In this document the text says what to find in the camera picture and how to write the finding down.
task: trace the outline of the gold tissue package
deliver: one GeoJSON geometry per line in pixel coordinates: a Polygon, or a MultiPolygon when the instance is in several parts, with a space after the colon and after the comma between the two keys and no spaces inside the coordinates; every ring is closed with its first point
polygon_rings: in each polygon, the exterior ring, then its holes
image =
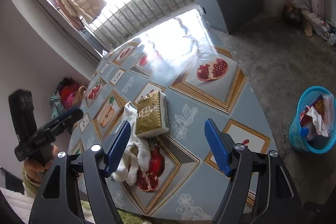
{"type": "Polygon", "coordinates": [[[135,135],[145,139],[168,131],[166,95],[160,91],[151,92],[138,101],[135,135]]]}

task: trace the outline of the blue gripper pad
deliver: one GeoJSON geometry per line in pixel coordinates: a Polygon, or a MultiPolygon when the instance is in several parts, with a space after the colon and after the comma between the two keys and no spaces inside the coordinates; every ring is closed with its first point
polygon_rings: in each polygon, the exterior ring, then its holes
{"type": "Polygon", "coordinates": [[[113,135],[111,140],[111,147],[106,153],[106,167],[104,168],[104,176],[107,178],[117,170],[121,157],[125,152],[126,145],[131,136],[131,124],[127,121],[124,122],[113,135]]]}
{"type": "Polygon", "coordinates": [[[212,119],[207,119],[204,124],[204,134],[215,157],[218,168],[224,172],[227,177],[231,176],[231,167],[229,164],[229,153],[226,150],[220,136],[219,130],[212,119]]]}

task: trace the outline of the table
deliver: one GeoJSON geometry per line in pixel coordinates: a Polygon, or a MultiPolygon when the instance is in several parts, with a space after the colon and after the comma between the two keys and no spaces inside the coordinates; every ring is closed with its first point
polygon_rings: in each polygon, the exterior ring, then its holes
{"type": "MultiPolygon", "coordinates": [[[[68,153],[83,152],[114,134],[122,122],[123,106],[131,101],[136,107],[137,100],[151,90],[167,96],[170,131],[148,140],[151,147],[159,146],[165,168],[152,192],[106,179],[115,205],[158,218],[210,220],[229,179],[218,170],[210,151],[205,120],[212,118],[221,131],[252,151],[265,153],[276,146],[251,85],[197,10],[148,30],[102,59],[80,106],[84,118],[74,128],[68,153]],[[222,70],[212,74],[216,79],[207,79],[200,67],[207,63],[218,67],[218,62],[222,70]],[[102,127],[100,115],[111,97],[115,111],[102,127]]],[[[79,178],[83,192],[84,179],[79,178]]],[[[251,210],[256,185],[254,174],[246,211],[251,210]]]]}
{"type": "Polygon", "coordinates": [[[263,10],[263,0],[194,1],[209,25],[225,33],[232,33],[263,10]]]}

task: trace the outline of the human hand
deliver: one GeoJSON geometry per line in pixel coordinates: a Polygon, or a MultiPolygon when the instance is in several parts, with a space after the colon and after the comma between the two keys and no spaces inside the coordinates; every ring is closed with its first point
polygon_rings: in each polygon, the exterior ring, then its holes
{"type": "Polygon", "coordinates": [[[23,166],[26,170],[27,177],[30,181],[36,182],[36,183],[42,183],[42,179],[39,175],[39,172],[44,172],[45,170],[49,169],[54,158],[58,154],[58,147],[56,145],[53,145],[52,148],[52,157],[53,159],[48,161],[45,166],[37,162],[33,159],[27,159],[23,162],[23,166]]]}

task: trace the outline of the plastic bottle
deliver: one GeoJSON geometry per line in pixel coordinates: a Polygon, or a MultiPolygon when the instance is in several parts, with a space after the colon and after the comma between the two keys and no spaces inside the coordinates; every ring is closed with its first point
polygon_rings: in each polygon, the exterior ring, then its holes
{"type": "Polygon", "coordinates": [[[307,122],[300,131],[302,138],[305,138],[307,141],[311,141],[316,136],[316,129],[312,121],[307,122]]]}

